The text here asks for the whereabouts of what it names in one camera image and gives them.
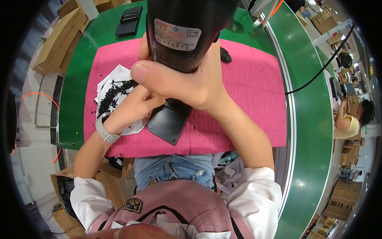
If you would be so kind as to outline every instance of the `green workbench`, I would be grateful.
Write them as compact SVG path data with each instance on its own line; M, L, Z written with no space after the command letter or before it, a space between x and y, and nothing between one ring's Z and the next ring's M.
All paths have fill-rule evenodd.
M137 35L116 37L114 32L122 13L137 6L143 6ZM83 116L87 80L98 48L114 42L141 38L146 31L146 13L146 1L129 3L100 13L85 30L71 58L61 94L59 130L62 148L79 150L84 144ZM221 39L239 42L275 55L264 29L253 33L253 20L246 10L238 8L234 20L221 31Z
M119 17L126 9L136 6L143 6L137 35L117 38L114 32ZM146 30L146 12L146 2L141 1L100 13L79 40L61 94L59 139L62 148L78 150L84 143L85 94L97 49L114 42L142 37ZM269 20L267 31L262 27L253 29L252 17L246 10L239 8L234 21L221 32L220 38L255 47L278 57L280 65L285 65L285 69L281 69L286 90L288 84L293 89L304 85L322 67L315 47L285 3ZM330 166L333 123L324 75L321 74L305 89L286 97L286 102L287 139L292 145L288 169L290 178L283 192L286 198L280 209L275 238L296 239L300 238L317 208Z
M297 89L322 68L316 48L285 3L269 24L283 52L289 74L285 80ZM287 102L288 109L291 105L295 109L292 117L295 125L291 122L289 130L294 134L290 139L295 141L292 146L295 155L291 159L293 173L275 239L298 239L305 231L322 198L333 149L333 114L324 73L287 98Z

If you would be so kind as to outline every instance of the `white shirt sleeve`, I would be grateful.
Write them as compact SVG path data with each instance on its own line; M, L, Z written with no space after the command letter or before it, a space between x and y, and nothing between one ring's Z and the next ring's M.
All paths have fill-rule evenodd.
M113 208L112 202L106 197L104 185L95 179L76 177L70 202L86 233L89 233L99 215Z
M256 239L272 239L276 234L282 194L274 178L268 167L245 168L227 198L228 208L243 217Z

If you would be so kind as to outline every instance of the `white watch band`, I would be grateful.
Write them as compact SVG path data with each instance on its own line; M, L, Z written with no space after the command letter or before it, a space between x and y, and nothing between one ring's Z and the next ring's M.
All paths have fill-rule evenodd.
M111 115L111 113L106 112L106 113L103 113L100 117L98 117L98 119L95 121L95 128L97 129L97 132L101 135L101 137L103 138L105 142L114 143L117 141L117 139L121 137L122 133L120 133L119 135L116 135L106 131L104 124L102 122L102 119L109 115Z

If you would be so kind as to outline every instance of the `hand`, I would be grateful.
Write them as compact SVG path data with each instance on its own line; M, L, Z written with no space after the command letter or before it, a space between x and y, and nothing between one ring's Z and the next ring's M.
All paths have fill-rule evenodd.
M341 101L340 107L344 107L346 109L348 103L349 103L349 96L345 96L345 98Z
M150 61L146 33L139 46L138 58L140 61L131 68L132 78L165 98L179 99L209 113L229 98L222 82L219 41L211 45L198 69L191 74Z
M166 101L161 96L150 98L148 89L136 86L104 122L108 133L120 134L131 124L148 117L154 108Z

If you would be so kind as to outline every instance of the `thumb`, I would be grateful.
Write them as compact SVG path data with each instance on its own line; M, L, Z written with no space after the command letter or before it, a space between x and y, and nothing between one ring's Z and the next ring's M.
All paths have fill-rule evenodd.
M166 103L166 100L162 96L156 96L152 99L149 99L148 101L145 101L147 108L150 109L151 111L163 105L164 103Z
M182 100L184 95L195 92L192 74L177 72L158 62L142 60L131 68L131 77L150 91L167 98Z

